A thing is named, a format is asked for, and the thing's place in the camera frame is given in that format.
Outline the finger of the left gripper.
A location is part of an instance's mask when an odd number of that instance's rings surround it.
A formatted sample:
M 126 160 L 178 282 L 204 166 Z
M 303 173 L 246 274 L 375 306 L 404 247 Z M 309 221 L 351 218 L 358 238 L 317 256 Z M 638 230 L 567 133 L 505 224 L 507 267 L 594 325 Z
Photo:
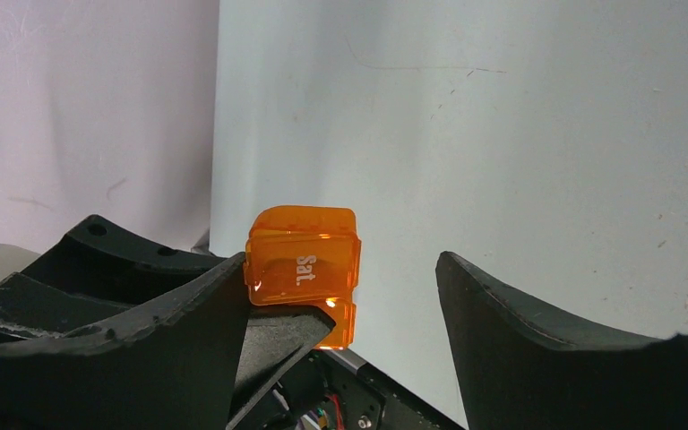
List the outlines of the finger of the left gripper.
M 83 220 L 0 282 L 0 413 L 243 416 L 333 326 L 253 307 L 244 260 Z

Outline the orange pill organizer box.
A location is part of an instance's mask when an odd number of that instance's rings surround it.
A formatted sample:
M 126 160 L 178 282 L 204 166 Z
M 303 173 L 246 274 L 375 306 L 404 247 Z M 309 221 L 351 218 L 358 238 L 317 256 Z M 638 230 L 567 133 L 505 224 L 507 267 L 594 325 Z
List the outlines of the orange pill organizer box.
M 262 211 L 245 244 L 253 305 L 312 305 L 335 326 L 318 349 L 344 349 L 355 335 L 362 242 L 348 208 L 281 205 Z

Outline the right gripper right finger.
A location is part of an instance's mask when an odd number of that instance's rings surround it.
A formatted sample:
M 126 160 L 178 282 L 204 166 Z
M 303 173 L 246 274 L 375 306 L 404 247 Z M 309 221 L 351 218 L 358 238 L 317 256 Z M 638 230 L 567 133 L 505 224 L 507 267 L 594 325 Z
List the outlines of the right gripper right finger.
M 436 282 L 473 429 L 688 429 L 688 335 L 571 314 L 456 253 Z

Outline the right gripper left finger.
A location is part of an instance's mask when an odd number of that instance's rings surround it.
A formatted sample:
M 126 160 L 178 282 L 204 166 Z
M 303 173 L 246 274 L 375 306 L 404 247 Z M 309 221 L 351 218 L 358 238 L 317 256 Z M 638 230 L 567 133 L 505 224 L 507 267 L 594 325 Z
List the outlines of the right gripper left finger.
M 249 304 L 235 254 L 63 338 L 0 344 L 0 417 L 45 429 L 223 429 Z

